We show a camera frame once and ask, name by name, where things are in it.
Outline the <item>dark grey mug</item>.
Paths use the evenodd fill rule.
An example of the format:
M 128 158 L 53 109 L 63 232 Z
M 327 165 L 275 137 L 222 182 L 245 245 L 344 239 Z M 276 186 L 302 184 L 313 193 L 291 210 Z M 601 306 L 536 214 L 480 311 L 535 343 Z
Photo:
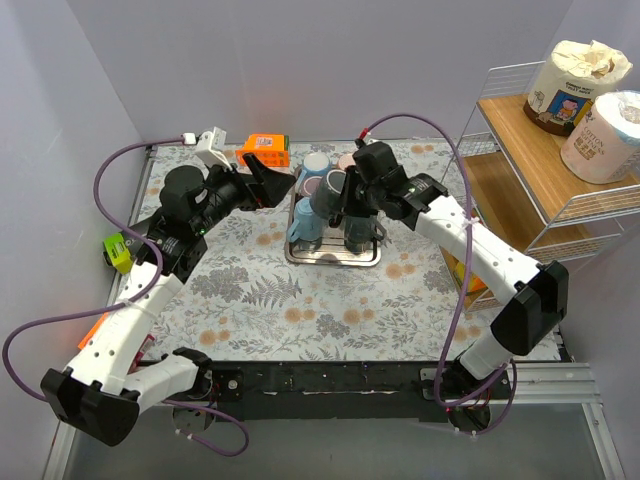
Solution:
M 326 173 L 312 196 L 310 206 L 315 215 L 324 220 L 332 228 L 337 228 L 341 222 L 340 196 L 344 187 L 346 172 L 333 169 Z

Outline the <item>dark teal mug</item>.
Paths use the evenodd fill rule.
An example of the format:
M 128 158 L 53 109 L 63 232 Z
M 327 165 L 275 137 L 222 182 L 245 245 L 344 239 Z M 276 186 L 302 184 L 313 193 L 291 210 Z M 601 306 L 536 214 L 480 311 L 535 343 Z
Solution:
M 374 241 L 382 242 L 386 230 L 375 215 L 368 217 L 346 216 L 344 218 L 344 245 L 353 254 L 362 254 Z

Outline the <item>light blue faceted mug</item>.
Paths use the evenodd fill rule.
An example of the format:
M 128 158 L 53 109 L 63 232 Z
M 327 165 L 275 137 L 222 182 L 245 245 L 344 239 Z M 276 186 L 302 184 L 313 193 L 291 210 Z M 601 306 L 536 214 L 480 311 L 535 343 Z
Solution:
M 287 230 L 287 241 L 315 242 L 322 237 L 324 220 L 317 215 L 308 197 L 298 201 L 294 208 L 293 219 Z

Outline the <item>purple mug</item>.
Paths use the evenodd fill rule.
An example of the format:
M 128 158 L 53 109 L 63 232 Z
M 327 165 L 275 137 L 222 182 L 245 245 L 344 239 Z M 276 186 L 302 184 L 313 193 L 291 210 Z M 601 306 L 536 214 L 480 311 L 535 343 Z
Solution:
M 311 176 L 305 178 L 298 189 L 298 194 L 302 197 L 311 197 L 314 192 L 317 190 L 318 186 L 322 181 L 321 176 Z

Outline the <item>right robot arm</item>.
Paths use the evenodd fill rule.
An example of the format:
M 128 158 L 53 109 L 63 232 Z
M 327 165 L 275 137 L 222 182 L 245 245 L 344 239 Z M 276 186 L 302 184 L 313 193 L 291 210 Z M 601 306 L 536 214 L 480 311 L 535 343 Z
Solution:
M 475 397 L 489 376 L 514 356 L 526 356 L 565 317 L 569 274 L 559 262 L 542 264 L 468 219 L 458 201 L 433 177 L 407 176 L 391 147 L 361 146 L 347 169 L 343 193 L 349 216 L 384 212 L 434 241 L 477 275 L 503 308 L 458 359 L 454 389 Z

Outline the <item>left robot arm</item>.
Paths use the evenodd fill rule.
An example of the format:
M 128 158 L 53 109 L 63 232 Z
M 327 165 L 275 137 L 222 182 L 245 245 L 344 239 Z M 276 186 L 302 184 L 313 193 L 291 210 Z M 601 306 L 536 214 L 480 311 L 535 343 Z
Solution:
M 121 443 L 141 413 L 174 395 L 205 398 L 212 362 L 181 347 L 138 371 L 132 364 L 160 313 L 179 293 L 207 250 L 205 235 L 234 210 L 278 206 L 294 175 L 244 157 L 235 167 L 172 169 L 160 206 L 147 221 L 146 245 L 136 255 L 114 311 L 108 313 L 64 370 L 48 370 L 41 389 L 56 416 L 108 446 Z

